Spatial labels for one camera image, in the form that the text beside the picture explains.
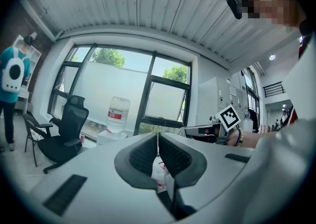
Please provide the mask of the grey metal lockers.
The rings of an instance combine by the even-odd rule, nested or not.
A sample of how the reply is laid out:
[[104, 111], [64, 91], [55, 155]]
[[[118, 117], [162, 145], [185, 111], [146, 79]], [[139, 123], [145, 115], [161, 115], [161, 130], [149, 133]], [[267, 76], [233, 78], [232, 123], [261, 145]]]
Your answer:
[[196, 125], [208, 124], [210, 116], [232, 105], [241, 119], [239, 126], [243, 128], [245, 101], [245, 91], [232, 86], [224, 79], [214, 77], [199, 85]]

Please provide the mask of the large clear water bottle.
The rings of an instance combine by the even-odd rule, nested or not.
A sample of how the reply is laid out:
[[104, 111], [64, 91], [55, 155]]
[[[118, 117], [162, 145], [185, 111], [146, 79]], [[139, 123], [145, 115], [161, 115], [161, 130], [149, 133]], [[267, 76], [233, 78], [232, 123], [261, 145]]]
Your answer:
[[113, 96], [107, 115], [107, 130], [112, 134], [120, 134], [126, 126], [128, 112], [130, 109], [130, 100]]

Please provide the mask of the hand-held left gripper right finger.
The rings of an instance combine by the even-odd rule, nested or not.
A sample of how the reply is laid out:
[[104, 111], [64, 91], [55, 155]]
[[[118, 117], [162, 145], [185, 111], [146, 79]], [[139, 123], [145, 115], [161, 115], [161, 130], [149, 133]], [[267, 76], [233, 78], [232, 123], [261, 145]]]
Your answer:
[[159, 155], [165, 164], [170, 213], [181, 220], [214, 201], [249, 161], [253, 149], [225, 146], [159, 133]]

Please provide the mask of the clear red-capped water jug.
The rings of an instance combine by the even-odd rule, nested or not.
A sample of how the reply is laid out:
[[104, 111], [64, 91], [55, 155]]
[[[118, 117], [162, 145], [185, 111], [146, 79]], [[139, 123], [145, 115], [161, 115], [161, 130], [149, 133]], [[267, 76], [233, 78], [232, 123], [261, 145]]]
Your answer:
[[174, 178], [159, 155], [153, 162], [152, 178], [158, 183], [158, 189], [174, 189]]

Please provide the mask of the white water dispenser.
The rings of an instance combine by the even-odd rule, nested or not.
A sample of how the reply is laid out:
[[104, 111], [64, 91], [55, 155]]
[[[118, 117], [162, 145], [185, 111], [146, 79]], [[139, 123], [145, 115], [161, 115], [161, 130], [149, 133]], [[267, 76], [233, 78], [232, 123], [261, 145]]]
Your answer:
[[97, 135], [97, 145], [104, 145], [112, 142], [117, 142], [127, 138], [128, 135], [124, 132], [112, 134], [108, 130], [102, 131]]

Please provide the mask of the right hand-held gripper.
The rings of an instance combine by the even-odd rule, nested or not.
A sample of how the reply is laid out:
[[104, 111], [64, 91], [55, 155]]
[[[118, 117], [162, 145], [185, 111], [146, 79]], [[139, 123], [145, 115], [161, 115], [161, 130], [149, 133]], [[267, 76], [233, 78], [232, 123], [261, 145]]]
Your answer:
[[215, 142], [215, 144], [226, 144], [228, 132], [239, 129], [240, 117], [232, 105], [218, 112], [210, 120], [211, 123], [203, 126], [185, 127], [187, 138], [202, 142]]

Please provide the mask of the black window frame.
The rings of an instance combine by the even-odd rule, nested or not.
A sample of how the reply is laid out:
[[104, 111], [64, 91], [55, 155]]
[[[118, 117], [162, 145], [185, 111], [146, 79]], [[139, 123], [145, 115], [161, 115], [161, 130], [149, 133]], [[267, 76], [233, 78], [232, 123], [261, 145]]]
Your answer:
[[89, 115], [81, 129], [93, 141], [107, 130], [113, 96], [130, 100], [123, 130], [129, 136], [174, 133], [188, 122], [192, 64], [156, 51], [117, 45], [74, 45], [52, 87], [48, 113], [62, 118], [69, 97], [85, 98]]

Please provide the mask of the black mesh headrest office chair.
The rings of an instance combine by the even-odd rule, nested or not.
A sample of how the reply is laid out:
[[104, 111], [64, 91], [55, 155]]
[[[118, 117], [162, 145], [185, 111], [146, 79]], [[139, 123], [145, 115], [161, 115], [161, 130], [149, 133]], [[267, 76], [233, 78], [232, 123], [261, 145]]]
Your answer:
[[43, 169], [43, 173], [56, 169], [78, 155], [82, 147], [80, 141], [81, 129], [89, 115], [84, 107], [85, 98], [72, 95], [64, 105], [62, 119], [58, 124], [57, 136], [49, 136], [38, 142], [38, 147], [43, 155], [53, 165]]

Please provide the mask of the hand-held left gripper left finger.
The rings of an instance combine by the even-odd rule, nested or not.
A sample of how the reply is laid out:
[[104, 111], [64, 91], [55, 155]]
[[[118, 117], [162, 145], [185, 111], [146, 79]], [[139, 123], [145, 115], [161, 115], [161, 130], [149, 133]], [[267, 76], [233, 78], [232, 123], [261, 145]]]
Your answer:
[[172, 224], [152, 179], [157, 135], [91, 148], [47, 174], [31, 192], [48, 224]]

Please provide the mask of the small dark cushioned chair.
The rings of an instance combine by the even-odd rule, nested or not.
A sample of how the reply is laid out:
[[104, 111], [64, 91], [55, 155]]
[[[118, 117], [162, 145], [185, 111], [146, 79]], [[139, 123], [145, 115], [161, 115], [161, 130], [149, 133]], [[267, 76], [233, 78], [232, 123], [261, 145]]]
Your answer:
[[33, 116], [25, 113], [23, 114], [25, 122], [27, 137], [25, 142], [24, 152], [27, 152], [28, 142], [32, 145], [33, 159], [37, 167], [37, 159], [35, 154], [35, 146], [44, 138], [51, 137], [50, 128], [53, 127], [51, 123], [40, 124]]

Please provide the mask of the grey clothes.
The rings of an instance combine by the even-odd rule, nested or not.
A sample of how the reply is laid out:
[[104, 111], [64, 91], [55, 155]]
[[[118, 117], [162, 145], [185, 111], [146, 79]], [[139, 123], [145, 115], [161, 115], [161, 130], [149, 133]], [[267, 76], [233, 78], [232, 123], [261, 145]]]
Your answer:
[[316, 52], [307, 50], [285, 80], [299, 120], [259, 140], [249, 161], [194, 224], [262, 224], [286, 207], [316, 159]]

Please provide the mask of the person's right forearm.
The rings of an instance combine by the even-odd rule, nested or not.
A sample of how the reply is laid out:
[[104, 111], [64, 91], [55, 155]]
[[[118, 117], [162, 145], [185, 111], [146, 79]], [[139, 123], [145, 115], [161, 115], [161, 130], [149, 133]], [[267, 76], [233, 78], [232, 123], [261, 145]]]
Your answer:
[[[239, 147], [246, 147], [246, 148], [255, 148], [257, 142], [261, 138], [260, 134], [244, 132], [242, 131], [242, 136], [239, 142]], [[231, 129], [226, 137], [226, 145], [228, 146], [235, 146], [235, 143], [238, 138], [238, 129]]]

